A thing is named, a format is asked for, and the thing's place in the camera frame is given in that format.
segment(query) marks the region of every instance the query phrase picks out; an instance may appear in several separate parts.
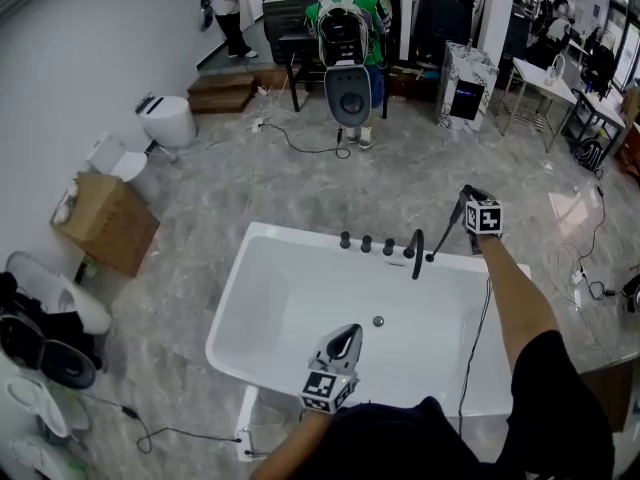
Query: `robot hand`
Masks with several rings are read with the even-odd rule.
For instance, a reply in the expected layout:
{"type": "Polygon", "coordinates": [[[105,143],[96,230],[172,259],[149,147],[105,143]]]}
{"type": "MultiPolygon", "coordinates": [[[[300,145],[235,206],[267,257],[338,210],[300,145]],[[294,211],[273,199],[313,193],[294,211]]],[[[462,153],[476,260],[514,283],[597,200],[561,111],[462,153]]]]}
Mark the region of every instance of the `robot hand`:
{"type": "Polygon", "coordinates": [[[460,205],[464,208],[462,225],[470,235],[473,253],[479,254],[477,235],[502,236],[502,203],[489,192],[465,185],[460,191],[460,205]]]}
{"type": "Polygon", "coordinates": [[[345,325],[323,337],[309,358],[309,375],[298,395],[303,407],[334,414],[359,382],[355,370],[362,327],[345,325]]]}

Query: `green shirt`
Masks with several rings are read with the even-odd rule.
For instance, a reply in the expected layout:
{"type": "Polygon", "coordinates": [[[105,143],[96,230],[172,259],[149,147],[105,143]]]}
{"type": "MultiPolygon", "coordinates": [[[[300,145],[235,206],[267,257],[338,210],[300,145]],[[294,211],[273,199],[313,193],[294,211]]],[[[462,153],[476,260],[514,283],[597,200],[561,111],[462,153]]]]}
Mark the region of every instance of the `green shirt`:
{"type": "MultiPolygon", "coordinates": [[[[391,28],[391,16],[382,0],[354,0],[353,3],[363,11],[363,15],[369,25],[369,53],[365,64],[372,66],[382,64],[384,57],[380,47],[380,34],[385,34],[391,28]]],[[[320,4],[317,0],[307,7],[307,19],[315,30],[320,13],[320,4]]]]}

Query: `cardboard box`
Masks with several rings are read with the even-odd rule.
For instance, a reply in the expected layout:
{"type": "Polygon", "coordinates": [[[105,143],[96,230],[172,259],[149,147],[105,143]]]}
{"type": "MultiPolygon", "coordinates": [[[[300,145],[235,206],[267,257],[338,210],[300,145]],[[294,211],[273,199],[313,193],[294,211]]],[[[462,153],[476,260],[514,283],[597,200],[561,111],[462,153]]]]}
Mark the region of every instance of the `cardboard box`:
{"type": "Polygon", "coordinates": [[[51,225],[100,263],[135,277],[159,222],[120,178],[80,173],[71,217],[51,225]]]}

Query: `black pants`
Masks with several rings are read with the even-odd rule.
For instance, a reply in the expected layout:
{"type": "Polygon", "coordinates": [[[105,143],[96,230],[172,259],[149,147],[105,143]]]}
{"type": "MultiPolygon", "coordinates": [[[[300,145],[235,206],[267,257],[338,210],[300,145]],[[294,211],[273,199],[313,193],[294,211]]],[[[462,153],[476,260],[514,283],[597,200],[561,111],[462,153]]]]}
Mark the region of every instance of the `black pants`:
{"type": "Polygon", "coordinates": [[[216,15],[216,19],[220,24],[220,28],[224,35],[227,36],[227,44],[229,45],[229,55],[237,55],[244,57],[251,51],[242,38],[242,30],[240,30],[240,13],[216,15]]]}

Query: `sneaker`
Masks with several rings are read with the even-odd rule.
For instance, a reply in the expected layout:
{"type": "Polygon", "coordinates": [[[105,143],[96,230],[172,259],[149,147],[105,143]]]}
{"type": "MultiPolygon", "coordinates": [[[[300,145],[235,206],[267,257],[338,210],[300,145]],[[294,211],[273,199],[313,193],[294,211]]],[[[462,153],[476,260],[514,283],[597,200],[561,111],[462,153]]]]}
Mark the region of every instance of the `sneaker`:
{"type": "Polygon", "coordinates": [[[376,143],[376,138],[373,135],[371,128],[363,128],[362,136],[358,141],[358,146],[360,146],[360,149],[362,149],[363,151],[366,151],[367,149],[372,147],[375,143],[376,143]]]}
{"type": "Polygon", "coordinates": [[[356,133],[355,128],[345,128],[345,131],[346,131],[345,137],[349,144],[355,144],[360,140],[360,135],[361,135],[360,131],[356,133]]]}

